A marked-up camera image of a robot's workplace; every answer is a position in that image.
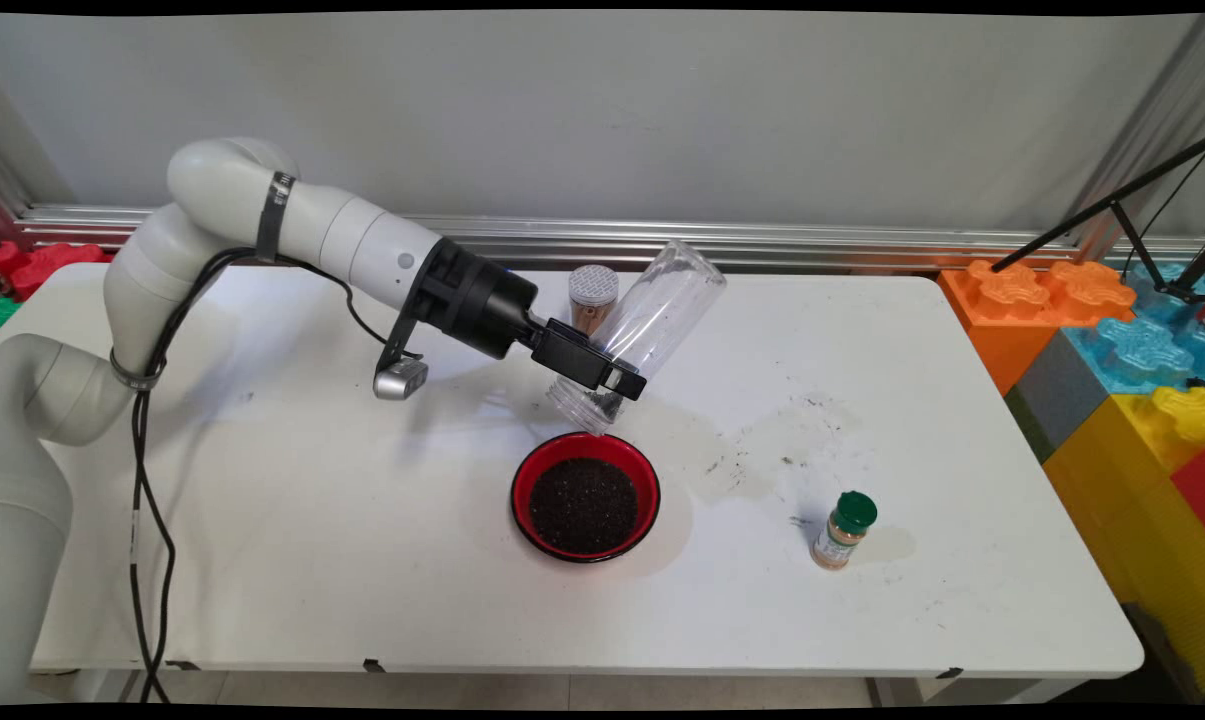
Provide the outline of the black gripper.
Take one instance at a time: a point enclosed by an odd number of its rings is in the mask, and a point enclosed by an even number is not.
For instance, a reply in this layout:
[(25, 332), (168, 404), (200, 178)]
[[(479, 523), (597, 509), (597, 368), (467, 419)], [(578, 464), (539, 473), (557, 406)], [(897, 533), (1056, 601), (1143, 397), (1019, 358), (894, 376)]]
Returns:
[(428, 252), (404, 305), (404, 341), (416, 324), (436, 327), (462, 346), (502, 359), (512, 343), (531, 346), (531, 360), (584, 386), (606, 388), (637, 401), (647, 378), (637, 368), (605, 355), (588, 334), (560, 320), (531, 315), (537, 287), (500, 264), (442, 238)]

